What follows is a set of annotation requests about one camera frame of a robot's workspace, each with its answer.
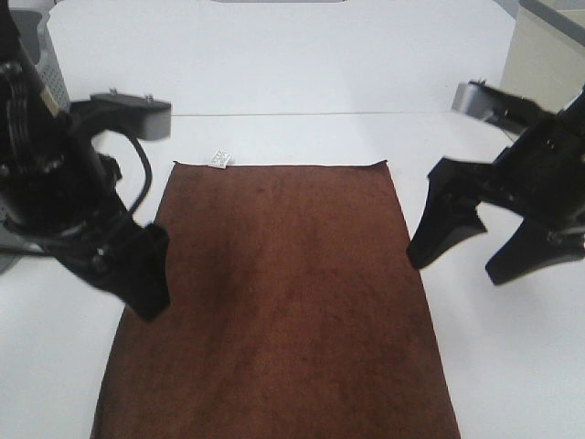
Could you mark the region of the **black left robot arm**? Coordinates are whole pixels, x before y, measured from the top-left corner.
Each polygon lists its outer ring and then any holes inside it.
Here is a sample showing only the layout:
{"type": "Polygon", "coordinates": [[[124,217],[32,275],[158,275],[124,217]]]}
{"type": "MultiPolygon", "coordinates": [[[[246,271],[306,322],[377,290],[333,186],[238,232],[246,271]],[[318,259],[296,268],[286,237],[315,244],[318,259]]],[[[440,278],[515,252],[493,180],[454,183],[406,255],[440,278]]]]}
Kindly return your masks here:
{"type": "Polygon", "coordinates": [[[60,106],[29,56],[9,10],[1,6],[1,203],[4,228],[20,239],[4,255],[53,258],[87,284],[113,294],[151,321],[170,303],[165,275],[169,237],[138,225],[153,171],[143,141],[171,131],[168,102],[118,92],[60,106]],[[123,135],[144,169],[133,204],[116,186],[116,160],[95,150],[103,132],[123,135]]]}

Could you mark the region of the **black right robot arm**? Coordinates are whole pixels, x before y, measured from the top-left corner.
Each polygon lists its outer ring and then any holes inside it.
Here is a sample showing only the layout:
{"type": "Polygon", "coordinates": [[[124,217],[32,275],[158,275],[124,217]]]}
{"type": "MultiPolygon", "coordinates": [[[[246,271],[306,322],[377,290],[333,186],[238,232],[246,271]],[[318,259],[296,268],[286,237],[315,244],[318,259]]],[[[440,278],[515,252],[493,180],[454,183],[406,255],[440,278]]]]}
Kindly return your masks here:
{"type": "Polygon", "coordinates": [[[488,203],[522,222],[488,261],[495,285],[584,258],[584,96],[558,112],[482,81],[459,84],[452,109],[517,139],[491,163],[442,158],[407,255],[422,269],[461,241],[486,231],[477,208],[488,203]]]}

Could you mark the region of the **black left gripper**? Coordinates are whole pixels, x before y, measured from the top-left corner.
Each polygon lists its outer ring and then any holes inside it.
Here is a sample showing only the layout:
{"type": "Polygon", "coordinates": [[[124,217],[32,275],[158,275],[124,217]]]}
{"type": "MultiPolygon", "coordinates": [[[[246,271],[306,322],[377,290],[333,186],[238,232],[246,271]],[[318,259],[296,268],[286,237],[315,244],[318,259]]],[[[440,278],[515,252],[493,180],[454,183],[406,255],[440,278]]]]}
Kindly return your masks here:
{"type": "MultiPolygon", "coordinates": [[[[149,176],[141,140],[123,135],[149,176]]],[[[133,220],[151,181],[146,179],[133,205],[125,207],[115,190],[122,176],[117,162],[97,153],[90,140],[73,132],[62,145],[57,167],[2,181],[8,228],[150,322],[170,305],[168,233],[157,224],[141,227],[133,220]]]]}

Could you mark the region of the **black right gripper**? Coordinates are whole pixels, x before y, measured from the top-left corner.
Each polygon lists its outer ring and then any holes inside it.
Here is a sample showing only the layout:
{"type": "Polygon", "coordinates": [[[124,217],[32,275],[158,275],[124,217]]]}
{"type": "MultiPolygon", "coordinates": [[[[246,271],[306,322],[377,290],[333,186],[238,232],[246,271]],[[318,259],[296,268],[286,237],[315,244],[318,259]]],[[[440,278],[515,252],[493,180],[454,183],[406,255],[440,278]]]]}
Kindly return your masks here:
{"type": "Polygon", "coordinates": [[[423,269],[458,243],[486,232],[481,202],[523,217],[485,265],[494,285],[584,259],[584,124],[546,117],[491,163],[442,158],[407,255],[423,269]]]}

